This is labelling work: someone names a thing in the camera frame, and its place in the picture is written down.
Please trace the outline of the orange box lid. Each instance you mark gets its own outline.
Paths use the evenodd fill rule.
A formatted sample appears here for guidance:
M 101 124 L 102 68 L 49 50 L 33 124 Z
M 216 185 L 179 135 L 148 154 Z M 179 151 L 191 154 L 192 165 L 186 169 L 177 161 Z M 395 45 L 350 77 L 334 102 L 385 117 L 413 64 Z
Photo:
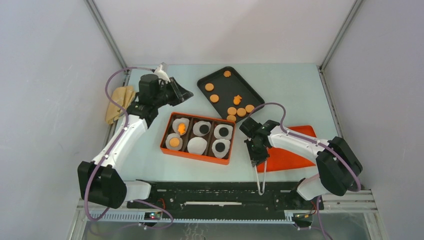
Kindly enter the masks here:
M 261 163 L 256 167 L 259 173 L 263 173 L 265 170 L 266 172 L 276 172 L 316 166 L 310 160 L 285 149 L 269 148 L 268 154 L 266 167 L 265 163 Z

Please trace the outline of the black sandwich cookie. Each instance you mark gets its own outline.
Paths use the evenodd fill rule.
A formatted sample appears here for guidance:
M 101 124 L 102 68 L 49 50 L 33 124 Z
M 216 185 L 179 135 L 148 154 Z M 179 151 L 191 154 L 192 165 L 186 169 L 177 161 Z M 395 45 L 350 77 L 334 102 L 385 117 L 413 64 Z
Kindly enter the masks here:
M 222 152 L 224 152 L 224 151 L 225 151 L 225 149 L 226 149 L 226 145 L 225 145 L 223 142 L 218 142 L 218 143 L 215 145 L 215 150 L 216 150 L 218 153 L 222 153 Z
M 227 137 L 229 135 L 229 130 L 227 127 L 221 127 L 218 131 L 219 135 L 222 137 Z
M 207 124 L 202 124 L 202 125 L 199 127 L 199 132 L 200 132 L 202 135 L 206 135 L 209 131 L 210 131 L 210 127 L 209 127 Z

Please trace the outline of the orange fish cookie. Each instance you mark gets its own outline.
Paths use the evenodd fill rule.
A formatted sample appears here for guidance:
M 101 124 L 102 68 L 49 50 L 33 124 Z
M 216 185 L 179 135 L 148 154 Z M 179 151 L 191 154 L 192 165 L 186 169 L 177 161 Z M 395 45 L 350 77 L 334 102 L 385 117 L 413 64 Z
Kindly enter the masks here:
M 234 105 L 236 105 L 236 106 L 238 106 L 238 105 L 241 103 L 242 99 L 243 99 L 243 98 L 242 98 L 240 95 L 236 95 L 236 96 L 233 98 L 233 104 L 234 104 Z
M 178 126 L 177 126 L 177 132 L 182 136 L 182 135 L 184 135 L 186 132 L 187 132 L 187 130 L 186 130 L 186 124 L 185 123 L 180 123 Z

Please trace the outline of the metal tongs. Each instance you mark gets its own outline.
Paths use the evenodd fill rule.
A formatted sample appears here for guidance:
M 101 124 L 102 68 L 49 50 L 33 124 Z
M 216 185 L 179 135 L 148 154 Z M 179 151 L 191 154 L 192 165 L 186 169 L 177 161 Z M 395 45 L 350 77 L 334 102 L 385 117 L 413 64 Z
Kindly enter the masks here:
M 268 161 L 266 160 L 263 163 L 263 179 L 260 180 L 260 173 L 258 172 L 258 166 L 255 165 L 253 167 L 254 172 L 255 172 L 255 176 L 256 176 L 256 186 L 257 186 L 257 192 L 260 196 L 262 196 L 265 193 L 265 187 L 266 187 L 266 174 L 267 174 L 267 163 Z

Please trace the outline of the orange compartment box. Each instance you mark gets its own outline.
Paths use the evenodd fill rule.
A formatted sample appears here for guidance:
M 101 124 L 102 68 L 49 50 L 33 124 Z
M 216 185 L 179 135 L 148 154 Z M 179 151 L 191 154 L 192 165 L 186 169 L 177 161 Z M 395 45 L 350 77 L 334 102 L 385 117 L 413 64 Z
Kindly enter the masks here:
M 173 112 L 160 149 L 167 155 L 228 165 L 235 126 L 229 120 Z

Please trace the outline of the black cookie tray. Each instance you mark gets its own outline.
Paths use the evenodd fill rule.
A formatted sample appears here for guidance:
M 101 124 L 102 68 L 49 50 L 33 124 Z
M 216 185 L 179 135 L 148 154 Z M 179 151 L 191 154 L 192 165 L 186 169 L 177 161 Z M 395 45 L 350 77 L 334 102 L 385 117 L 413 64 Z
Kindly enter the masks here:
M 231 76 L 225 77 L 225 71 L 230 71 Z M 213 91 L 205 90 L 205 85 L 207 83 L 214 85 Z M 231 66 L 220 68 L 219 70 L 199 79 L 197 81 L 197 87 L 222 119 L 227 118 L 227 110 L 230 107 L 234 107 L 236 109 L 245 107 L 246 105 L 253 105 L 257 107 L 265 102 L 264 99 L 248 84 L 248 82 Z M 211 95 L 218 95 L 219 101 L 217 103 L 212 103 L 210 101 Z M 234 105 L 233 99 L 237 95 L 240 95 L 242 100 L 239 105 Z

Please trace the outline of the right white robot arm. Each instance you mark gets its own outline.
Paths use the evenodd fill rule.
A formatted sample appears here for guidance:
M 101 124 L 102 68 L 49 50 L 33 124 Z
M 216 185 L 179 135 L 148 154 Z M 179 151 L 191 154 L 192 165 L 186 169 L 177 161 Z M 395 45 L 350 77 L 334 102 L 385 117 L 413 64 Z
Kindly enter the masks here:
M 319 139 L 273 120 L 261 124 L 251 117 L 239 129 L 247 136 L 245 144 L 254 168 L 266 171 L 268 160 L 277 159 L 269 152 L 276 149 L 285 151 L 284 157 L 303 158 L 316 165 L 318 173 L 300 180 L 290 196 L 291 204 L 297 209 L 304 209 L 312 199 L 327 193 L 344 196 L 352 186 L 361 189 L 362 164 L 341 137 Z

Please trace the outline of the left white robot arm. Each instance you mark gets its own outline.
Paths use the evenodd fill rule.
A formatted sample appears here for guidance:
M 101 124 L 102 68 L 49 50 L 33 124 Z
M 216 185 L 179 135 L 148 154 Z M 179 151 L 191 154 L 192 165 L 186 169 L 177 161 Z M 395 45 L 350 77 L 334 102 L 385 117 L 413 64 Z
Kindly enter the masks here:
M 117 209 L 133 200 L 138 200 L 145 208 L 156 206 L 158 194 L 151 190 L 150 183 L 124 181 L 120 171 L 136 141 L 158 116 L 159 108 L 177 106 L 193 96 L 174 77 L 168 76 L 166 69 L 167 65 L 161 63 L 140 77 L 138 92 L 128 108 L 119 106 L 123 120 L 118 130 L 92 161 L 79 164 L 78 182 L 85 208 L 88 203 L 95 203 Z

